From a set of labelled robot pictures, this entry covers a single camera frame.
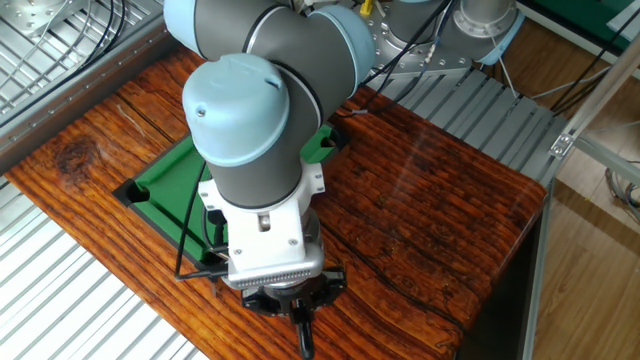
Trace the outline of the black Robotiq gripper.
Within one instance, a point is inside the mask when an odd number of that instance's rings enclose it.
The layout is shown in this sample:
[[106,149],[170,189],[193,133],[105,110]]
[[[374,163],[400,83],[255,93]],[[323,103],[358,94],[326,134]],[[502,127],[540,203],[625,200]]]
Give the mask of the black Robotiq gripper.
[[310,324],[315,312],[332,305],[346,288],[345,269],[331,267],[298,284],[242,290],[241,300],[245,308],[257,314],[289,317],[295,325]]

